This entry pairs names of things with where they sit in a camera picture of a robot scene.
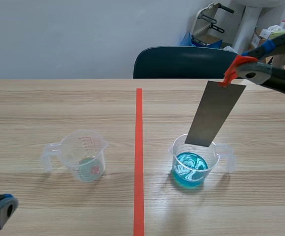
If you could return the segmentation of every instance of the empty measuring cup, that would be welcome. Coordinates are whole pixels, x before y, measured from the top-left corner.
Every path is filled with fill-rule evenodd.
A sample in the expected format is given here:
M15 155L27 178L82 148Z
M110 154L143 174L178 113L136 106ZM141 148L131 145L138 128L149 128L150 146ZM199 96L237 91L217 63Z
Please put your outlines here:
M108 143L98 133L79 130L60 143L46 145L40 160L45 172L51 172L50 157L55 155L76 179L91 182L105 170L104 149L107 146Z
M185 144L187 134L178 137L168 150L173 155L172 173L183 186L201 184L220 158L227 158L226 172L234 171L236 158L229 146L211 143L209 147Z

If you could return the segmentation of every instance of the chair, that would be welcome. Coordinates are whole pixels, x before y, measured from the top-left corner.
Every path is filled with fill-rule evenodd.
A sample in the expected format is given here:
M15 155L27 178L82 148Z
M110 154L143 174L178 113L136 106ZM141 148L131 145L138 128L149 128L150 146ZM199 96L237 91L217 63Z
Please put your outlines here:
M136 59L134 79L222 79L236 53L201 47L155 47Z

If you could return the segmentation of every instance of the blue liquid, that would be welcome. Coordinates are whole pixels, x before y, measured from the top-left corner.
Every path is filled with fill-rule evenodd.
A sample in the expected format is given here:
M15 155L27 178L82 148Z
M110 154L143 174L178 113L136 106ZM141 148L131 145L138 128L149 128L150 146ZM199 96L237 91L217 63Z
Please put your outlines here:
M208 169L208 165L205 162L205 160L191 152L183 152L177 156L177 159L183 163L185 166L197 169L197 170L206 170ZM174 161L174 167L173 167L173 175L177 182L179 182L181 185L186 187L193 187L201 184L206 176L207 172L198 172L198 171L192 171L184 166L182 166L179 162Z

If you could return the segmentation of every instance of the metal plate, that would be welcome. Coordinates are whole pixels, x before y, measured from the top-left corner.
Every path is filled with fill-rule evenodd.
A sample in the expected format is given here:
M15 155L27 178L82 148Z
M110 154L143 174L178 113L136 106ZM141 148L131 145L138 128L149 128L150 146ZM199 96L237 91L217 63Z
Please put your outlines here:
M230 84L224 88L208 81L185 143L209 147L245 87Z

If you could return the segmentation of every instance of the table surface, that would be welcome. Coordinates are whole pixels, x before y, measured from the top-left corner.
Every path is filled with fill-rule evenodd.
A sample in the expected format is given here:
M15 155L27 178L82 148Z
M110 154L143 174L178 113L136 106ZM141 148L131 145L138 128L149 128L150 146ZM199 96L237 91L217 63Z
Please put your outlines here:
M206 80L0 80L0 193L19 208L0 236L133 234L136 88L143 88L146 236L285 236L285 95L248 84L215 141L231 145L203 186L186 190L169 173L167 150L188 132ZM47 143L92 129L110 144L106 174L76 181Z

